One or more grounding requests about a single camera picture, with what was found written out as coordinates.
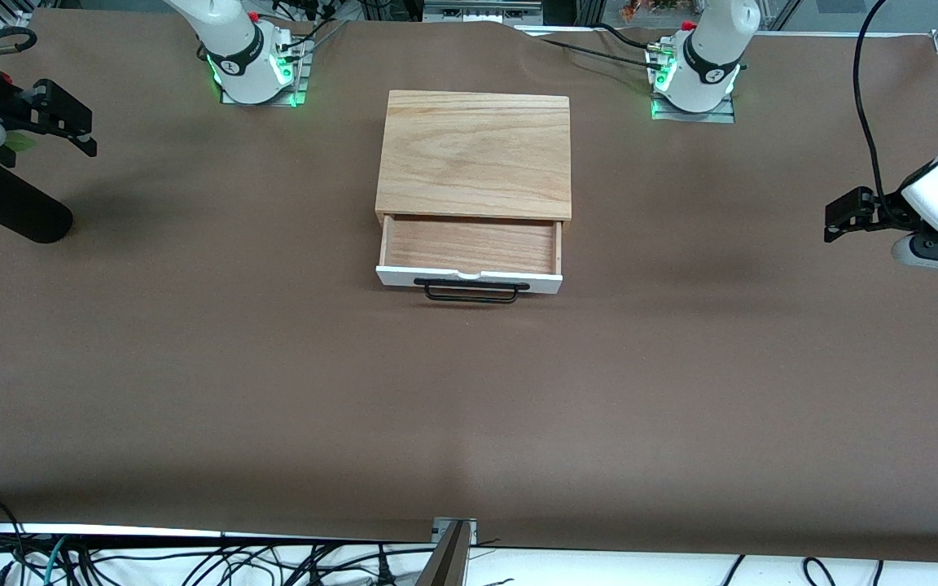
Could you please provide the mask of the wooden drawer white front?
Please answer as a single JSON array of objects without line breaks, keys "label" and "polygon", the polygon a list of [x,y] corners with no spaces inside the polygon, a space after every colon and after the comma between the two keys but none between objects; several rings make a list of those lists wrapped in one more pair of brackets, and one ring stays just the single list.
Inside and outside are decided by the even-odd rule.
[{"label": "wooden drawer white front", "polygon": [[511,303],[563,283],[559,221],[384,215],[377,278],[432,298],[480,295]]}]

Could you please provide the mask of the light wooden drawer cabinet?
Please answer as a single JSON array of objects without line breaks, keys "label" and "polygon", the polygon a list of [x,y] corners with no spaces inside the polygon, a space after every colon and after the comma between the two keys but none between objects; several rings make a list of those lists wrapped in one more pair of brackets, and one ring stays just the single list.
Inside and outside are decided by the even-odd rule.
[{"label": "light wooden drawer cabinet", "polygon": [[391,90],[375,214],[569,222],[569,97]]}]

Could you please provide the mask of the black cylindrical vase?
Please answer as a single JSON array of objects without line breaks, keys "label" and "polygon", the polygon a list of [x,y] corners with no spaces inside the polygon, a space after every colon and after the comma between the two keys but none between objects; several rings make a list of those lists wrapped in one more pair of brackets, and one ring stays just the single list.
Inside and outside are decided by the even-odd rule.
[{"label": "black cylindrical vase", "polygon": [[66,237],[73,222],[70,208],[0,164],[0,226],[48,244]]}]

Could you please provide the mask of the brown paper table cover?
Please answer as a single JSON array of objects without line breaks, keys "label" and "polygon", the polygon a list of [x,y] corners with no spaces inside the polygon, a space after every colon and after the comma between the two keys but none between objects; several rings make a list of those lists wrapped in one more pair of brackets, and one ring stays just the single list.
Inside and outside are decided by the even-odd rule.
[{"label": "brown paper table cover", "polygon": [[[41,10],[2,66],[94,113],[0,226],[0,501],[26,523],[938,561],[938,271],[822,240],[870,182],[848,37],[758,37],[733,124],[500,24],[345,25],[303,107],[213,96],[175,14]],[[375,275],[391,90],[570,101],[563,286]]]}]

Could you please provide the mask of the grey equipment box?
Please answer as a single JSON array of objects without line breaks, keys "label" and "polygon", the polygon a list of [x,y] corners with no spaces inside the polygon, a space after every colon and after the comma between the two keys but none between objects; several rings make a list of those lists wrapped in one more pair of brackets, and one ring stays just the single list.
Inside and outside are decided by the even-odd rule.
[{"label": "grey equipment box", "polygon": [[544,12],[542,0],[423,0],[421,21],[542,26]]}]

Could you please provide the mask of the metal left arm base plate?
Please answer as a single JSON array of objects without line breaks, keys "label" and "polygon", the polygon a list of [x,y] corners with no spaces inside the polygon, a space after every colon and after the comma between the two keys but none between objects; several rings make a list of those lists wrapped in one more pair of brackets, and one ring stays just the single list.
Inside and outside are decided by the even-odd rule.
[{"label": "metal left arm base plate", "polygon": [[678,121],[687,123],[733,124],[734,101],[732,96],[725,96],[713,110],[708,112],[688,112],[674,107],[666,96],[651,94],[651,118],[655,121]]}]

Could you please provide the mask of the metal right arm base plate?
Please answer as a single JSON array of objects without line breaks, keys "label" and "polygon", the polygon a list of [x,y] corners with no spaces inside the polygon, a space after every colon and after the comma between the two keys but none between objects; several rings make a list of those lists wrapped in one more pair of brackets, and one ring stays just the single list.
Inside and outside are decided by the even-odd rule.
[{"label": "metal right arm base plate", "polygon": [[221,88],[221,103],[299,107],[305,103],[315,44],[298,45],[293,50],[264,50],[241,75],[232,62],[222,66],[209,62],[213,80]]}]

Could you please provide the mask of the dark angled mounting post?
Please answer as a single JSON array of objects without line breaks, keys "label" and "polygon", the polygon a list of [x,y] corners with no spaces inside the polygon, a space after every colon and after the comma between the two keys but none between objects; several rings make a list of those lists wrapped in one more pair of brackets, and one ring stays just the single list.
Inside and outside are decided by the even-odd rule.
[{"label": "dark angled mounting post", "polygon": [[470,549],[477,542],[477,521],[436,517],[432,534],[436,546],[414,586],[465,586]]}]

